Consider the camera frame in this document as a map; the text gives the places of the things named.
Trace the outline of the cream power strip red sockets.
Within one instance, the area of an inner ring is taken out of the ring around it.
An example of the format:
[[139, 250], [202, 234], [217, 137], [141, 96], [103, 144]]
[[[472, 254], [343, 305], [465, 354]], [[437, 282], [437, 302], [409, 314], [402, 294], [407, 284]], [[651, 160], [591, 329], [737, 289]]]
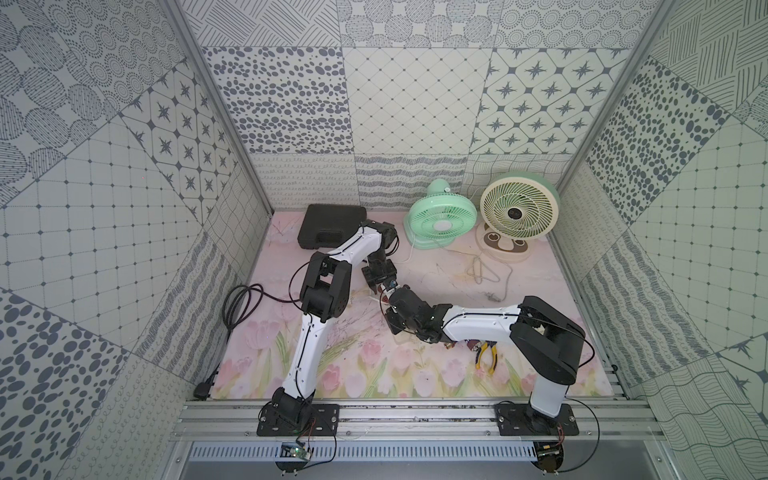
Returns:
[[383, 311], [390, 307], [390, 294], [394, 292], [394, 289], [386, 289], [384, 286], [377, 287], [379, 306]]

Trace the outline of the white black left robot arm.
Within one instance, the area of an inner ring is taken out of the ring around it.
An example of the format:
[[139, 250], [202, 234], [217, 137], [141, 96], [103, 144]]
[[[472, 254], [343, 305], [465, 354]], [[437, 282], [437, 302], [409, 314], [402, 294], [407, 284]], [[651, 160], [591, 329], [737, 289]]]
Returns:
[[303, 428], [310, 421], [319, 363], [330, 327], [347, 307], [353, 270], [362, 268], [374, 294], [395, 288], [397, 270], [387, 251], [398, 242], [393, 224], [366, 220], [342, 245], [310, 258], [299, 295], [302, 327], [297, 352], [270, 401], [271, 408], [294, 427]]

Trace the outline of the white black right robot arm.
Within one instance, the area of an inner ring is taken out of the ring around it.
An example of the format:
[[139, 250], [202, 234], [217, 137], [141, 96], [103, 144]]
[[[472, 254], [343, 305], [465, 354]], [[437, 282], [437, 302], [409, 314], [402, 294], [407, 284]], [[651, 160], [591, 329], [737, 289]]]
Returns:
[[546, 301], [526, 296], [509, 307], [430, 305], [407, 285], [387, 291], [386, 298], [384, 315], [395, 335], [408, 332], [428, 344], [516, 346], [537, 374], [529, 409], [550, 419], [560, 414], [566, 392], [576, 382], [587, 339], [577, 323]]

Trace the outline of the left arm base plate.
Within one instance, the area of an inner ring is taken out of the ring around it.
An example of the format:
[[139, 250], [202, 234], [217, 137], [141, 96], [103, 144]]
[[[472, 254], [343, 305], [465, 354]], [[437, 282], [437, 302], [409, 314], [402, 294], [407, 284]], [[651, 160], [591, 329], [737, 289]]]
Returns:
[[284, 407], [268, 402], [258, 415], [259, 437], [333, 437], [338, 430], [339, 404], [304, 404]]

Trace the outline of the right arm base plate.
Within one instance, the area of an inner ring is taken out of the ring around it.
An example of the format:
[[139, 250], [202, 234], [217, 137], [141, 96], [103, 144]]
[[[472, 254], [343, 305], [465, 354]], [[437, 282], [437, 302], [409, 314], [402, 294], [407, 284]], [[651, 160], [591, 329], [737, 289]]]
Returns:
[[570, 405], [562, 404], [555, 417], [535, 410], [530, 404], [504, 400], [493, 406], [501, 436], [576, 436], [579, 428]]

